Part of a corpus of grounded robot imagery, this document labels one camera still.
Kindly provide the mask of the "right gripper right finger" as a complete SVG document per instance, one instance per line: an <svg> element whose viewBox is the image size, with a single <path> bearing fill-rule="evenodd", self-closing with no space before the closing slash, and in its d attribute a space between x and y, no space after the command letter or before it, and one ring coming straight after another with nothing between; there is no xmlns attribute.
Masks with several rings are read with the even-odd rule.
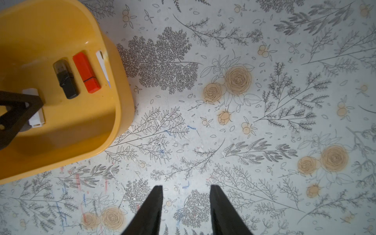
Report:
<svg viewBox="0 0 376 235"><path fill-rule="evenodd" d="M252 235L223 190L211 185L211 224L214 235Z"/></svg>

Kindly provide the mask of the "black usb drive clear cap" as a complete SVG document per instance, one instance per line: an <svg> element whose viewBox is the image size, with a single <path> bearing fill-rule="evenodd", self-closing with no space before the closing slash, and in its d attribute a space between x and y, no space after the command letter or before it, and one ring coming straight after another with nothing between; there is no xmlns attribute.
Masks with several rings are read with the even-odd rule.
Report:
<svg viewBox="0 0 376 235"><path fill-rule="evenodd" d="M66 98L76 98L79 95L79 92L68 62L65 59L58 60L53 64L53 68L57 76L59 86L63 89Z"/></svg>

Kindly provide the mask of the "red usb flash drive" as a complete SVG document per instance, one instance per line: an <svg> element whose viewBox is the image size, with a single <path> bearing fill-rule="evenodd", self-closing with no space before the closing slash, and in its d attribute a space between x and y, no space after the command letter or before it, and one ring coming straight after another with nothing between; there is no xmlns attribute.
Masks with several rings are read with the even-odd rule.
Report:
<svg viewBox="0 0 376 235"><path fill-rule="evenodd" d="M74 64L81 76L81 79L89 94L93 94L101 89L94 70L84 52L79 52L73 56Z"/></svg>

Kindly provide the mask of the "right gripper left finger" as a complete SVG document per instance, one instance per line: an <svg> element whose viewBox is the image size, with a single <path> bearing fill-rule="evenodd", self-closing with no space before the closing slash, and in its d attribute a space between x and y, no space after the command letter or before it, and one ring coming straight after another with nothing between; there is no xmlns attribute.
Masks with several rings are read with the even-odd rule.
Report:
<svg viewBox="0 0 376 235"><path fill-rule="evenodd" d="M155 186L122 235L158 235L163 206L163 186Z"/></svg>

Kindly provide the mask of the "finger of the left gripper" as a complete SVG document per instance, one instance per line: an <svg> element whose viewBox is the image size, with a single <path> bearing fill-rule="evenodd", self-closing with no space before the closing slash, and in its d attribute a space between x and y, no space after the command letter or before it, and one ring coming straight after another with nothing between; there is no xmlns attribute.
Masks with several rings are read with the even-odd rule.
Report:
<svg viewBox="0 0 376 235"><path fill-rule="evenodd" d="M1 115L1 149L6 148L28 120L42 107L39 96L1 91L1 106L10 107Z"/></svg>

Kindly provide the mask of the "white purple usb flash drive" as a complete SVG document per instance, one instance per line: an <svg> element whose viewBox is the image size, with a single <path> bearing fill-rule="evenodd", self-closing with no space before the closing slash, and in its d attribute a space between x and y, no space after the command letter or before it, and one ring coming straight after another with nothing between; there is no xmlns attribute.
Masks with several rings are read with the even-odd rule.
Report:
<svg viewBox="0 0 376 235"><path fill-rule="evenodd" d="M111 83L110 83L110 79L109 79L109 76L108 76L107 67L105 65L105 62L108 59L108 56L104 52L102 52L101 50L96 52L96 56L97 56L98 62L100 64L100 67L103 71L103 74L106 78L107 84L111 88Z"/></svg>

